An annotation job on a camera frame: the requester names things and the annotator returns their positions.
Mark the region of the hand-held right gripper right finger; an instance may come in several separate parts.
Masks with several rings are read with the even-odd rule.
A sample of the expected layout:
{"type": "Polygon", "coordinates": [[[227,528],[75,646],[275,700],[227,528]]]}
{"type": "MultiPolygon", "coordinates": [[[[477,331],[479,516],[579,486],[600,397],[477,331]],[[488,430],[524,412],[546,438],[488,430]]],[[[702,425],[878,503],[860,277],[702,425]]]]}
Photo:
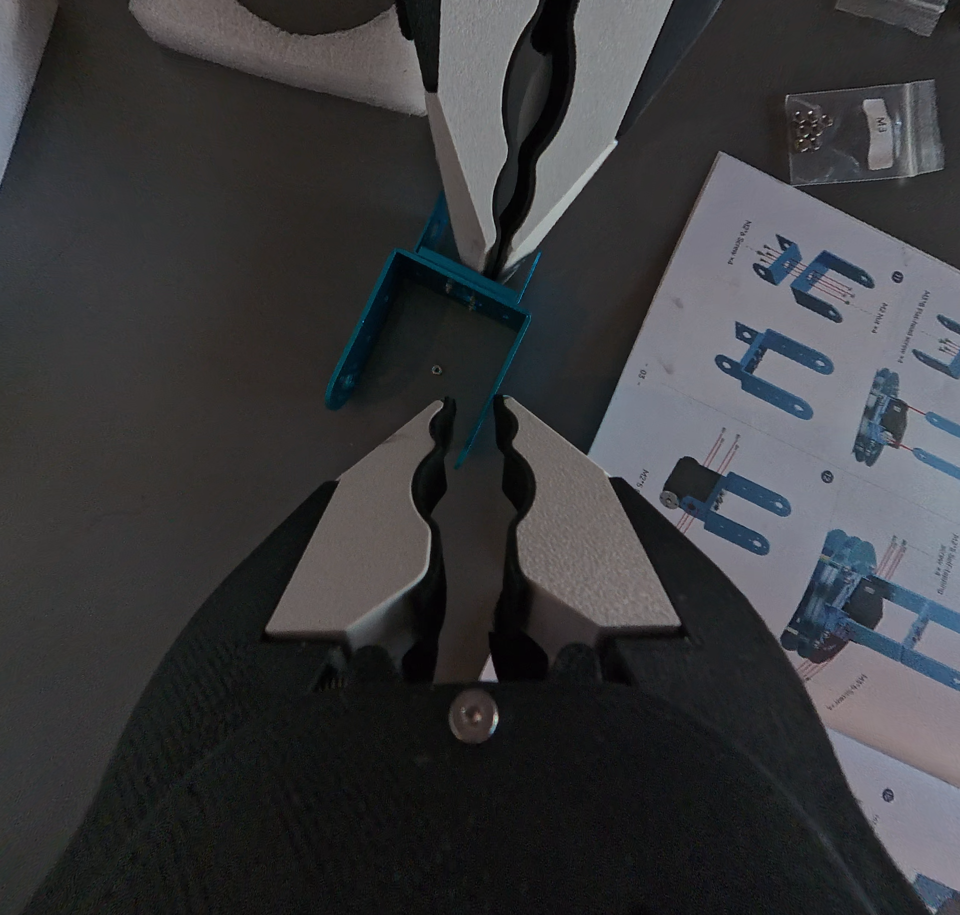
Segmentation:
{"type": "Polygon", "coordinates": [[[500,683],[540,681],[570,645],[672,638],[682,622],[606,471],[498,395],[501,489],[513,509],[488,635],[500,683]]]}

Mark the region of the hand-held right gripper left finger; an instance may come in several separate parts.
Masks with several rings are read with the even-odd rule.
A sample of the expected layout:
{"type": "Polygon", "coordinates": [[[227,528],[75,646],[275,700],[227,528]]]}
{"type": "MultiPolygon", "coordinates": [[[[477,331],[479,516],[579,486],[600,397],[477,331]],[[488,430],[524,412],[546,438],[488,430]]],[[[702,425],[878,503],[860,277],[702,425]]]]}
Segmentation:
{"type": "Polygon", "coordinates": [[[376,647],[405,681],[433,682],[448,590],[433,513],[456,413],[429,403],[338,477],[266,637],[376,647]]]}

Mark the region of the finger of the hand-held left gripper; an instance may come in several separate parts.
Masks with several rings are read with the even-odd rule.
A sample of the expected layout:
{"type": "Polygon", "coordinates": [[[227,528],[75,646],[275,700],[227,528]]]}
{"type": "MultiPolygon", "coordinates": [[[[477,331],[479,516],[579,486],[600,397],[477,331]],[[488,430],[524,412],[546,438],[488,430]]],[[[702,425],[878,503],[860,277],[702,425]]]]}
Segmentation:
{"type": "Polygon", "coordinates": [[[538,0],[508,63],[490,273],[544,240],[618,144],[675,0],[538,0]]]}
{"type": "Polygon", "coordinates": [[[534,185],[537,160],[522,144],[537,136],[553,57],[533,43],[547,0],[439,0],[438,78],[426,109],[462,264],[512,274],[524,254],[510,247],[520,224],[504,223],[514,196],[534,185]]]}

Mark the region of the large blue metal U bracket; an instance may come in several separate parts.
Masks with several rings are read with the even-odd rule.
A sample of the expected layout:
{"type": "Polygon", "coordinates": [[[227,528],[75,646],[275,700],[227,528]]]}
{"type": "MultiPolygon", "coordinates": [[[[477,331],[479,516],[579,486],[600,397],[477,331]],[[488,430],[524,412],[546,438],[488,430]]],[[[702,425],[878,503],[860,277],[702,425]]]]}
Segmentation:
{"type": "Polygon", "coordinates": [[[325,407],[338,410],[352,397],[402,285],[409,283],[424,287],[470,313],[509,329],[513,334],[505,360],[455,462],[455,468],[461,468],[472,452],[531,324],[532,314],[522,306],[522,299],[541,256],[540,252],[536,252],[531,260],[524,260],[518,265],[522,283],[515,290],[474,272],[435,249],[420,246],[413,251],[392,251],[326,386],[323,399],[325,407]]]}

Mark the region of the white foam packaging with hole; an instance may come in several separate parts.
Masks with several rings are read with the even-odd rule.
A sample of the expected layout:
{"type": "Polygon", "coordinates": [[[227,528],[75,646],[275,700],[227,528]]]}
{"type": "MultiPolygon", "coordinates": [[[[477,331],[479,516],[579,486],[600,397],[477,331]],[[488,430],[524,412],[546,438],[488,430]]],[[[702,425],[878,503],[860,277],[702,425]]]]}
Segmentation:
{"type": "Polygon", "coordinates": [[[159,45],[228,69],[400,114],[425,117],[414,42],[396,6],[331,33],[290,33],[237,0],[129,0],[159,45]]]}

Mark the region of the clear bag of metal nuts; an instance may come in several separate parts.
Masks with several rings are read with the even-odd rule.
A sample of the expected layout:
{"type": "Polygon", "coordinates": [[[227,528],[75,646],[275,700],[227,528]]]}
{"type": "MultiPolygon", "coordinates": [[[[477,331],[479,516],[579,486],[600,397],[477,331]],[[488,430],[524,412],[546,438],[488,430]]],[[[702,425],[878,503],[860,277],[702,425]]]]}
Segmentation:
{"type": "Polygon", "coordinates": [[[788,94],[789,183],[908,179],[945,167],[934,80],[788,94]]]}

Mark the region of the printed assembly instruction sheet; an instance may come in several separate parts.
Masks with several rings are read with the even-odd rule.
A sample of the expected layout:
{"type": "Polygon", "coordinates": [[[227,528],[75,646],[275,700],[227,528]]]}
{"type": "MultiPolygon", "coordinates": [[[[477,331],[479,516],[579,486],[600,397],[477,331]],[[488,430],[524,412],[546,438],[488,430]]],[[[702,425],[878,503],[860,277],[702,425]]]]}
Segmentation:
{"type": "Polygon", "coordinates": [[[823,722],[958,786],[958,272],[720,154],[591,457],[750,599],[823,722]]]}

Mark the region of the instruction sheet underneath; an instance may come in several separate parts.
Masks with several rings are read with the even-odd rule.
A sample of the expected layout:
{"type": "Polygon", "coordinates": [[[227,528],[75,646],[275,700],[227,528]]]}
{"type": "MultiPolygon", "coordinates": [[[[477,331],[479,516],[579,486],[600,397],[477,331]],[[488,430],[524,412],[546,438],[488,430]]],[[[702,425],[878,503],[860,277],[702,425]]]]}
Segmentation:
{"type": "Polygon", "coordinates": [[[959,789],[828,729],[853,795],[928,913],[959,912],[959,789]]]}

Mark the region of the white foam block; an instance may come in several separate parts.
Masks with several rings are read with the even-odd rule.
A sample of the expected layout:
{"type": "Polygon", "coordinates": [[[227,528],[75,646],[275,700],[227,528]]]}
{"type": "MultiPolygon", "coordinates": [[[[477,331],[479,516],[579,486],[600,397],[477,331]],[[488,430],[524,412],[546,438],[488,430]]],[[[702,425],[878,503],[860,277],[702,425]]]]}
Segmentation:
{"type": "Polygon", "coordinates": [[[62,0],[1,0],[1,175],[20,126],[62,0]]]}

